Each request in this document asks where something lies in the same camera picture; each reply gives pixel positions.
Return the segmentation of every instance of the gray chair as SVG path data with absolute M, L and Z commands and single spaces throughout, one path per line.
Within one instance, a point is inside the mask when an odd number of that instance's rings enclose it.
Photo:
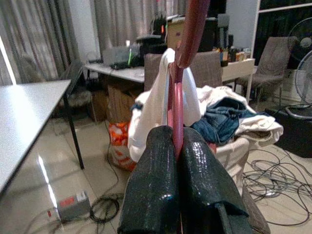
M 263 88 L 276 88 L 279 86 L 279 105 L 282 100 L 282 82 L 290 57 L 290 50 L 294 46 L 295 37 L 270 37 L 260 58 L 258 69 L 253 75 L 252 88 L 257 90 L 257 106 Z M 247 87 L 248 78 L 241 77 L 235 80 L 236 85 Z
M 144 91 L 150 90 L 159 70 L 162 55 L 146 54 L 144 57 Z M 191 70 L 194 75 L 196 87 L 209 85 L 217 87 L 222 85 L 222 68 L 220 56 L 217 52 L 197 53 Z

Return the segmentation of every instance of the white desk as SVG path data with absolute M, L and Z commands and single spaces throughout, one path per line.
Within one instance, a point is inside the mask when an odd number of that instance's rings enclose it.
M 0 193 L 26 158 L 70 80 L 0 87 Z
M 95 71 L 101 74 L 144 83 L 144 67 L 114 70 L 100 63 L 86 64 L 84 67 L 88 70 L 88 72 Z M 249 58 L 242 62 L 230 62 L 228 66 L 222 67 L 222 70 L 222 82 L 233 80 L 239 77 L 249 76 L 246 93 L 246 99 L 247 102 L 249 102 L 254 73 L 254 59 Z

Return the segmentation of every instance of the tiled floor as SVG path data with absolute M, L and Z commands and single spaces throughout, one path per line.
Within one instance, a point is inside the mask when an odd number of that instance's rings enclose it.
M 47 125 L 0 202 L 1 234 L 24 233 L 36 215 L 53 207 L 54 198 L 58 201 L 85 190 L 92 203 L 114 184 L 116 181 L 114 173 L 104 160 L 109 144 L 104 123 L 80 128 L 77 136 L 85 163 L 84 171 L 79 169 L 70 132 L 57 136 L 53 125 L 51 123 Z M 289 161 L 280 148 L 269 146 L 265 149 L 276 153 L 282 161 Z M 307 168 L 312 168 L 312 159 L 292 156 Z M 269 156 L 262 152 L 251 152 L 249 161 L 255 158 L 265 159 Z M 116 171 L 119 183 L 113 192 L 123 192 L 129 173 L 118 168 Z M 303 218 L 298 206 L 283 197 L 262 200 L 258 206 L 264 216 L 271 221 L 296 222 Z M 103 234 L 116 233 L 119 215 L 105 225 Z M 51 221 L 53 220 L 48 218 L 47 213 L 43 212 L 33 222 L 28 233 L 95 234 L 97 229 L 96 224 L 90 220 L 62 227 L 58 227 Z M 270 228 L 272 234 L 310 233 L 312 222 L 299 227 L 280 227 L 270 224 Z

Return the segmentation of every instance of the white wall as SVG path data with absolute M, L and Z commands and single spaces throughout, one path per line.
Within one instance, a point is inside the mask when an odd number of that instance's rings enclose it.
M 250 47 L 253 43 L 257 0 L 227 0 L 230 15 L 229 34 L 234 35 L 234 46 Z
M 98 33 L 92 10 L 93 0 L 69 0 L 69 6 L 81 61 L 85 62 L 90 52 L 93 54 L 88 58 L 99 59 Z

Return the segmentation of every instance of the denim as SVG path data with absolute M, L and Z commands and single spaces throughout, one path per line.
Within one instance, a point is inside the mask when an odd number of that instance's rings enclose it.
M 198 131 L 206 142 L 223 145 L 231 139 L 239 127 L 239 119 L 259 115 L 251 113 L 243 103 L 225 97 L 207 106 L 205 115 L 191 128 Z

